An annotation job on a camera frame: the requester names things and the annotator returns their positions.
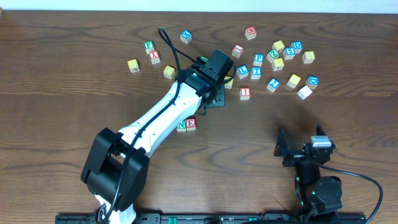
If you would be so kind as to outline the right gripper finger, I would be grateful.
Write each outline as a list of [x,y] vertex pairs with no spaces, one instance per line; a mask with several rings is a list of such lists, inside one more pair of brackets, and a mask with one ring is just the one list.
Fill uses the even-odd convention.
[[[325,132],[324,132],[324,130],[322,129],[322,127],[320,126],[320,125],[318,125],[317,127],[316,127],[316,132],[317,132],[317,135],[316,136],[327,136],[326,134],[325,134]],[[332,142],[332,145],[331,145],[331,147],[332,148],[335,148],[335,144]]]
[[287,140],[282,128],[278,129],[277,142],[274,150],[274,157],[284,157],[288,153]]

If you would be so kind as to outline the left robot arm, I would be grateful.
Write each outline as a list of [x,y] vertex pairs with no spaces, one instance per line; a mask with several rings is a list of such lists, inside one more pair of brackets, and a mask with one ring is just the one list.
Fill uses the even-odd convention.
[[81,173],[81,181],[101,204],[96,223],[135,220],[133,204],[145,186],[150,157],[178,124],[212,104],[235,68],[218,50],[206,61],[197,58],[178,72],[170,90],[146,114],[116,133],[104,128],[96,135]]

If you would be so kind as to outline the red E block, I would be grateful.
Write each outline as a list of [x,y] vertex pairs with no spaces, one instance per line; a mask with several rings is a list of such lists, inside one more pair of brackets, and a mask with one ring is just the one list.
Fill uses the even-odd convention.
[[195,118],[187,118],[185,120],[186,123],[186,129],[187,131],[194,131],[197,128],[197,122]]

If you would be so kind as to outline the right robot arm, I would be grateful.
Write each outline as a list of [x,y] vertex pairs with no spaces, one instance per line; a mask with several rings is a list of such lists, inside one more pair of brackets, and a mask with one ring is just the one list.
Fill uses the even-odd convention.
[[302,203],[298,213],[304,222],[323,214],[335,213],[342,207],[341,180],[334,176],[321,176],[320,166],[330,160],[334,143],[322,130],[310,138],[301,149],[290,149],[282,128],[279,128],[274,156],[283,158],[284,167],[295,168],[295,192]]

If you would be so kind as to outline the green N block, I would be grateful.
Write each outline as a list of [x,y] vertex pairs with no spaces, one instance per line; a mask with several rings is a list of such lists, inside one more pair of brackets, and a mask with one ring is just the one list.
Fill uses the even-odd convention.
[[186,130],[187,130],[186,121],[183,120],[183,121],[181,121],[180,123],[178,123],[178,125],[177,125],[177,127],[176,127],[176,130],[177,130],[178,132],[184,132],[184,131],[186,131]]

